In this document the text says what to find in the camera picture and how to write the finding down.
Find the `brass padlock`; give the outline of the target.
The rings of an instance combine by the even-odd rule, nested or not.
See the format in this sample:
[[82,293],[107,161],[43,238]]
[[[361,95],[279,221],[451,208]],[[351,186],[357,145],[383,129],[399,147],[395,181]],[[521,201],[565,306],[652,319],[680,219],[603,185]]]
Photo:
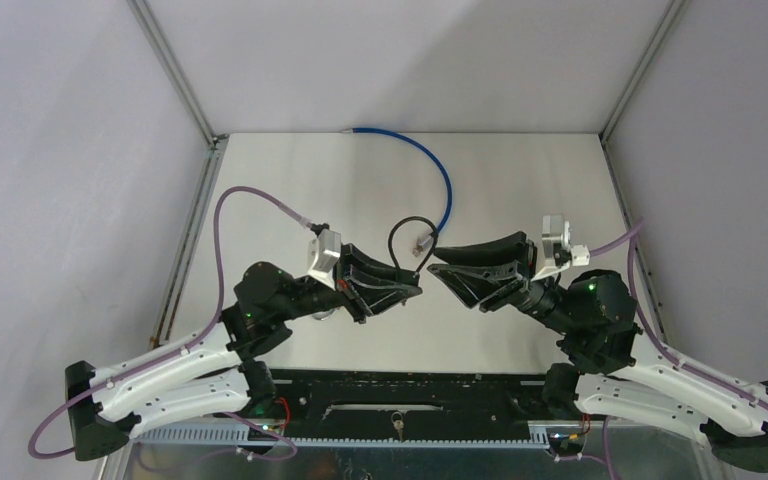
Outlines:
[[311,314],[311,318],[317,321],[324,321],[330,318],[336,312],[335,309],[330,309],[322,312],[316,312]]

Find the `padlock key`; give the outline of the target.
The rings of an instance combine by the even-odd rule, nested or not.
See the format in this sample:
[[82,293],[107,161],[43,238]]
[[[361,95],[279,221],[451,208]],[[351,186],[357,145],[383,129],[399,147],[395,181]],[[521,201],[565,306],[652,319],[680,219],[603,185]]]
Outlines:
[[401,411],[395,411],[390,417],[392,426],[396,432],[396,438],[399,442],[404,441],[404,415]]

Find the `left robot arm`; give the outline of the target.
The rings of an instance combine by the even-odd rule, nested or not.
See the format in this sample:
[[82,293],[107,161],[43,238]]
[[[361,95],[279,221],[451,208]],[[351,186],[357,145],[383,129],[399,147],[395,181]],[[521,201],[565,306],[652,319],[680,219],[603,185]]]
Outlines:
[[365,323],[422,292],[419,272],[374,260],[352,244],[342,246],[330,277],[328,283],[295,278],[257,262],[206,336],[194,332],[108,367],[69,365],[64,374],[75,458],[107,456],[148,430],[192,417],[264,416],[275,406],[276,390],[259,358],[291,336],[289,321],[344,309]]

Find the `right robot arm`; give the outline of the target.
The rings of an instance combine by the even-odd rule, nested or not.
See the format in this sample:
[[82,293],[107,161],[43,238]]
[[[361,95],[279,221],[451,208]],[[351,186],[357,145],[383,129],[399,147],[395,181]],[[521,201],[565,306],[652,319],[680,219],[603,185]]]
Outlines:
[[535,245],[517,232],[434,255],[431,274],[465,306],[512,307],[557,333],[566,361],[549,368],[541,392],[551,416],[648,424],[768,473],[768,380],[727,376],[663,344],[622,275],[588,267],[587,247],[565,233]]

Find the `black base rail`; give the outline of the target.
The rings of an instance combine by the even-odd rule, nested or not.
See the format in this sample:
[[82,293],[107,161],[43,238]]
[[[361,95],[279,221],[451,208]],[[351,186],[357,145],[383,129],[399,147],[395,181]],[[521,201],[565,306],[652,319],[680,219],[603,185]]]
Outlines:
[[264,399],[237,413],[275,420],[295,441],[398,441],[395,411],[404,443],[525,442],[540,422],[585,418],[552,404],[542,375],[275,369],[272,379]]

